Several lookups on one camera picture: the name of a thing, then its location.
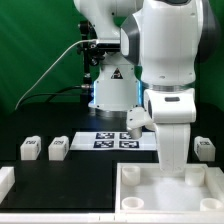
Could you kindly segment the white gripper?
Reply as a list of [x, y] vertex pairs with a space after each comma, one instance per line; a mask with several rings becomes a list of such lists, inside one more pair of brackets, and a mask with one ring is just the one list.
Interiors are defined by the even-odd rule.
[[127, 112], [127, 131], [133, 139], [142, 137], [142, 128], [155, 132], [160, 169], [181, 172], [186, 163], [190, 124], [196, 120], [195, 91], [164, 92], [146, 89], [144, 106]]

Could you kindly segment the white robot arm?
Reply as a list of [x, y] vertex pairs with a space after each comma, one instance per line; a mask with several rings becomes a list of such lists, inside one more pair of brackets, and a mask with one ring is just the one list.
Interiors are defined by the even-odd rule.
[[96, 32], [100, 64], [89, 107], [124, 113], [134, 139], [154, 132], [160, 169], [180, 172], [196, 120], [195, 63], [206, 60], [219, 24], [209, 0], [73, 0]]

